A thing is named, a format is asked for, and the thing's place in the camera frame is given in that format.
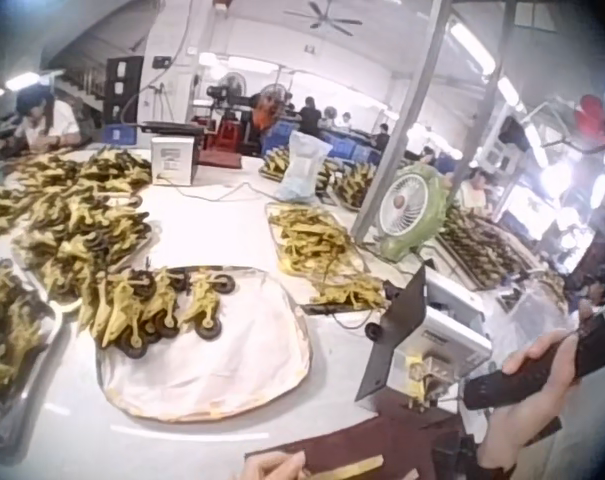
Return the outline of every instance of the electric fan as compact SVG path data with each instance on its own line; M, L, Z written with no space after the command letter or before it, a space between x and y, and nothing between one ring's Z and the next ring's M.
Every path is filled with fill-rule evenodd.
M380 255L398 262L433 237L444 222L447 195L435 168L416 164L400 170L378 212Z

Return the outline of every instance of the factory workbench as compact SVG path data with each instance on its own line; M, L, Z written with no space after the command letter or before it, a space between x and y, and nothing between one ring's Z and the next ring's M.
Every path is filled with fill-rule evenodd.
M78 161L90 150L75 152ZM148 156L148 151L138 151ZM242 170L200 167L194 186L150 186L141 192L142 210L159 227L160 241L148 252L152 268L185 265L250 266L275 275L298 303L314 293L301 278L279 272L277 255L268 228L265 206L277 184L257 173L262 160L244 158ZM246 184L223 202L209 202L231 188ZM355 214L327 207L347 228ZM0 258L10 256L10 236L0 237ZM451 259L431 243L424 250L440 272L469 285L452 271ZM409 272L419 268L409 256L391 266L364 253L373 275L404 286ZM145 258L136 258L142 267ZM499 348L496 361L517 348L515 326L509 318L493 315L495 302L484 293L486 328ZM367 313L340 316L346 324L360 323ZM363 329L347 331L332 317L309 317L307 326L313 360L308 377L295 390L254 411L215 423L162 424L133 418L113 407L98 388L95 346L86 334L77 335L74 324L58 345L55 368L41 388L32 409L28 449L10 465L0 464L0 478L49 480L57 478L152 480L228 479L239 472L247 452L266 449L301 438L345 428L374 414L354 403L371 342ZM483 420L479 422L481 434ZM206 472L206 477L198 472Z

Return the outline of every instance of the fan grille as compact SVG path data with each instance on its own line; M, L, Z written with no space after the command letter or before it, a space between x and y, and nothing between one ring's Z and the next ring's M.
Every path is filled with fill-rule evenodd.
M422 218L428 200L429 189L421 176L409 174L398 179L382 200L380 228L386 235L404 235Z

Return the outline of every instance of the plastic bag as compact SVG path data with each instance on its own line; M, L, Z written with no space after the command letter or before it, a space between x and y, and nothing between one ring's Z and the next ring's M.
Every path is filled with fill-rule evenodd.
M315 201L315 182L322 162L333 146L319 138L300 132L291 132L290 161L275 196L292 203Z

